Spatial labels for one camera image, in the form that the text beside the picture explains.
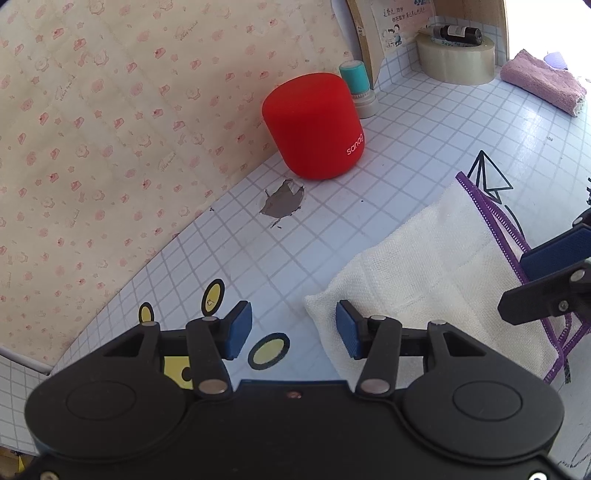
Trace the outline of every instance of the paper notice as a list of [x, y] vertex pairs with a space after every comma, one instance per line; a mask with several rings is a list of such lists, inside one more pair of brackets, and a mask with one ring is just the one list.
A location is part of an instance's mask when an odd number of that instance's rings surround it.
[[435, 15], [431, 0], [372, 0], [371, 8], [385, 55], [412, 41]]

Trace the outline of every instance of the small bottle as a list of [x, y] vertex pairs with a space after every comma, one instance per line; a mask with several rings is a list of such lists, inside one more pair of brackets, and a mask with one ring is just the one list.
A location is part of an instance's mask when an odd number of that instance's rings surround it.
[[365, 65], [361, 60], [349, 60], [339, 66], [340, 75], [349, 87], [359, 118], [369, 118], [378, 113], [379, 103], [371, 89]]
[[435, 27], [423, 28], [420, 30], [420, 33], [456, 43], [476, 46], [482, 44], [482, 32], [480, 28], [460, 27], [458, 25], [444, 25], [442, 27], [437, 25]]

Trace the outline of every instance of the blue gripper pad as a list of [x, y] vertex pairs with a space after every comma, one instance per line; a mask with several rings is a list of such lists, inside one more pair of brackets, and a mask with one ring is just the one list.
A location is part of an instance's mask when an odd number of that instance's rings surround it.
[[336, 329], [349, 352], [349, 356], [356, 360], [363, 358], [355, 321], [340, 303], [336, 304]]
[[230, 335], [228, 336], [228, 341], [224, 345], [225, 355], [222, 355], [223, 358], [231, 360], [238, 357], [240, 350], [242, 350], [242, 347], [246, 343], [248, 335], [250, 335], [251, 329], [252, 306], [250, 302], [248, 302], [230, 327]]
[[530, 281], [591, 257], [591, 228], [581, 224], [524, 253], [519, 264]]

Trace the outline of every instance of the paper airplane drawing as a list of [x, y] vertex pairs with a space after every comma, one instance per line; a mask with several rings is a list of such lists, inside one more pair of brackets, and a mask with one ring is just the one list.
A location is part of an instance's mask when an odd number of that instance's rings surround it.
[[[472, 178], [474, 172], [476, 172], [476, 180]], [[471, 179], [474, 184], [486, 193], [495, 203], [503, 203], [499, 192], [513, 190], [513, 185], [511, 185], [509, 180], [507, 180], [507, 177], [503, 175], [503, 172], [499, 170], [499, 167], [495, 165], [484, 150], [480, 150], [478, 153], [478, 156], [468, 173], [468, 178]]]

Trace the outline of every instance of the grid paper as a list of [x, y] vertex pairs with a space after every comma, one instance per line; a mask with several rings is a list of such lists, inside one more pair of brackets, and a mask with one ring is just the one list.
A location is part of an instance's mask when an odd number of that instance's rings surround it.
[[[241, 299], [249, 300], [254, 311], [242, 354], [226, 363], [233, 383], [241, 378], [337, 378], [303, 308], [303, 296], [324, 289], [355, 254], [437, 199], [458, 171], [469, 171], [480, 149], [514, 186], [502, 198], [531, 245], [566, 230], [588, 198], [587, 106], [580, 118], [572, 119], [498, 78], [479, 87], [442, 84], [418, 72], [416, 58], [416, 47], [409, 46], [385, 60], [379, 115], [362, 121], [366, 150], [356, 167], [334, 180], [310, 182], [290, 174], [281, 157], [273, 156], [142, 269], [76, 339], [55, 371], [135, 326], [143, 301], [154, 306], [163, 329], [183, 327], [200, 316], [203, 291], [219, 277], [226, 296], [218, 316]], [[271, 227], [274, 219], [258, 213], [264, 190], [272, 191], [286, 177], [302, 182], [306, 196], [300, 210]], [[250, 348], [273, 332], [289, 336], [289, 353], [268, 370], [251, 370], [246, 363]], [[584, 385], [576, 383], [587, 360], [584, 350], [580, 346], [571, 356], [573, 385]], [[561, 394], [571, 388], [556, 386]], [[0, 441], [10, 447], [30, 442], [29, 437], [18, 440], [19, 431], [9, 429], [18, 424], [16, 413], [22, 410], [15, 405], [15, 391], [19, 388], [12, 390], [14, 421], [6, 422], [6, 432], [17, 440], [0, 430]], [[578, 445], [565, 432], [558, 448], [567, 458]], [[30, 446], [22, 449], [31, 451]]]
[[0, 357], [0, 443], [20, 452], [34, 452], [25, 424], [25, 399], [45, 378], [22, 365]]

